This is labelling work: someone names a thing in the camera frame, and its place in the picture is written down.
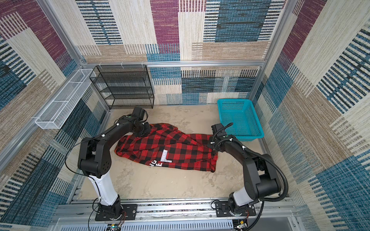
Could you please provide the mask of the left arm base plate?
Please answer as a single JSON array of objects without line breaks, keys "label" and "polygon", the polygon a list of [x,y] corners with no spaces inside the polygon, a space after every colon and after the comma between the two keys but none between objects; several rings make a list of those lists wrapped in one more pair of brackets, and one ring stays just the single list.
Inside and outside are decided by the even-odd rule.
[{"label": "left arm base plate", "polygon": [[95,216],[95,221],[126,221],[135,220],[137,204],[120,203],[112,206],[104,206],[98,204],[98,211]]}]

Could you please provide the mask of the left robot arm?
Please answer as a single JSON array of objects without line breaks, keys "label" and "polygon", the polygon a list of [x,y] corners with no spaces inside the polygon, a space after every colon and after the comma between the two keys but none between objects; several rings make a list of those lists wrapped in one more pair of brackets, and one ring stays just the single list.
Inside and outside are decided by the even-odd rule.
[{"label": "left robot arm", "polygon": [[107,130],[93,138],[82,140],[78,169],[92,182],[98,196],[98,215],[106,219],[118,219],[123,212],[120,197],[114,189],[109,173],[112,166],[110,149],[128,133],[136,137],[148,135],[151,128],[147,118],[147,112],[136,107],[131,114],[120,117]]}]

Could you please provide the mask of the red black plaid shirt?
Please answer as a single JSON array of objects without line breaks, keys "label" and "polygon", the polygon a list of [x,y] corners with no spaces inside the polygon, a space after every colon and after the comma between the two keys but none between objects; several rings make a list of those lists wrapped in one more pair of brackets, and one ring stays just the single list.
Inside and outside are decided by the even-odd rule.
[{"label": "red black plaid shirt", "polygon": [[207,146],[211,135],[185,134],[168,123],[151,124],[149,135],[123,136],[115,154],[152,167],[215,172],[218,153]]}]

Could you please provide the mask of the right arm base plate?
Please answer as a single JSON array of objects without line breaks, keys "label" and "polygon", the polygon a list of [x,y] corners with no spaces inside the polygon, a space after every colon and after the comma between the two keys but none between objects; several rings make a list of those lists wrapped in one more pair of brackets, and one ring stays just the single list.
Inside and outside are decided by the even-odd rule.
[{"label": "right arm base plate", "polygon": [[214,200],[211,208],[216,211],[217,217],[246,217],[255,216],[255,208],[249,205],[237,206],[233,202]]}]

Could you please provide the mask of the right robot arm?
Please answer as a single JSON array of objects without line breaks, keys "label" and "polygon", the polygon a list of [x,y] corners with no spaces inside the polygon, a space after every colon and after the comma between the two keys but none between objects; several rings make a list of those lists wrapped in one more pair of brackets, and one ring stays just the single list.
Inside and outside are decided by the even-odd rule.
[{"label": "right robot arm", "polygon": [[288,195],[288,180],[269,155],[252,151],[234,136],[213,136],[208,147],[232,155],[242,165],[243,187],[228,199],[232,215],[242,214],[257,202],[278,202]]}]

